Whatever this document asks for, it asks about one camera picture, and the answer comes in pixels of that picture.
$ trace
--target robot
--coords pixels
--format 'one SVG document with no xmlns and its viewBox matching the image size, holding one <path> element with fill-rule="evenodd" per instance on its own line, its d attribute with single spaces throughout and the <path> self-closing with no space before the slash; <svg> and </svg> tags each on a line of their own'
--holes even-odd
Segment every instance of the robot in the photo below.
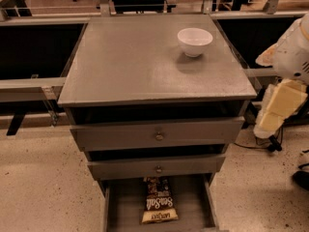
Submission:
<svg viewBox="0 0 309 232">
<path fill-rule="evenodd" d="M 253 130 L 257 137 L 278 144 L 275 133 L 308 99 L 309 13 L 297 19 L 277 43 L 258 56 L 256 63 L 273 66 L 282 77 L 278 85 L 268 85 Z"/>
</svg>

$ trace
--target white bowl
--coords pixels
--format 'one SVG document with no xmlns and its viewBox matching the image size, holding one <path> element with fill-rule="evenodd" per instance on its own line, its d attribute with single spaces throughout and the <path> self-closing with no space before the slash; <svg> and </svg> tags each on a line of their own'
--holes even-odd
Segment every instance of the white bowl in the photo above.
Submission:
<svg viewBox="0 0 309 232">
<path fill-rule="evenodd" d="M 200 28 L 185 28 L 178 33 L 178 42 L 186 56 L 197 57 L 212 42 L 212 34 Z"/>
</svg>

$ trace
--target drawer handle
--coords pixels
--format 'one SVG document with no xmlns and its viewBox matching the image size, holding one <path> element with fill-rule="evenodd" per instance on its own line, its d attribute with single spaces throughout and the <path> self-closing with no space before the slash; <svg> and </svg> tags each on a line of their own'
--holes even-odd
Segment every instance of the drawer handle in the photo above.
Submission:
<svg viewBox="0 0 309 232">
<path fill-rule="evenodd" d="M 155 140 L 156 140 L 156 141 L 162 141 L 163 138 L 164 138 L 164 136 L 163 136 L 160 132 L 158 132 L 158 133 L 156 134 L 156 136 L 155 136 Z"/>
<path fill-rule="evenodd" d="M 156 169 L 155 169 L 155 172 L 156 172 L 157 174 L 162 173 L 162 168 L 161 168 L 160 166 L 157 166 Z"/>
</svg>

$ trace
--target cabinet top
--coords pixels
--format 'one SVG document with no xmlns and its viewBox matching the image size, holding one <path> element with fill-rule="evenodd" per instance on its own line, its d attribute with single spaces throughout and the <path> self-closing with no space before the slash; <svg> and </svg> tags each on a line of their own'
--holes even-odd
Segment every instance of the cabinet top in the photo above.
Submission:
<svg viewBox="0 0 309 232">
<path fill-rule="evenodd" d="M 208 30 L 213 41 L 197 58 L 184 55 L 177 34 Z M 251 99 L 256 92 L 206 14 L 92 18 L 76 51 L 59 104 L 97 106 Z"/>
</svg>

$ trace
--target drawer front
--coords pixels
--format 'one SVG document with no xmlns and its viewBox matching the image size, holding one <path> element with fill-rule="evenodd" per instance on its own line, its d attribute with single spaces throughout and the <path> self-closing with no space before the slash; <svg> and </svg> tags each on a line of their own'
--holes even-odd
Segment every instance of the drawer front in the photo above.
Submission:
<svg viewBox="0 0 309 232">
<path fill-rule="evenodd" d="M 88 167 L 94 179 L 113 180 L 145 176 L 214 173 L 220 171 L 224 160 L 224 154 L 181 158 L 121 159 L 91 161 L 88 163 Z"/>
<path fill-rule="evenodd" d="M 104 232 L 223 232 L 218 228 L 209 183 L 204 175 L 169 177 L 179 219 L 162 223 L 141 224 L 146 202 L 143 179 L 113 180 L 106 184 Z"/>
<path fill-rule="evenodd" d="M 71 133 L 82 151 L 225 144 L 236 140 L 243 121 L 236 117 L 95 124 L 73 126 Z"/>
</svg>

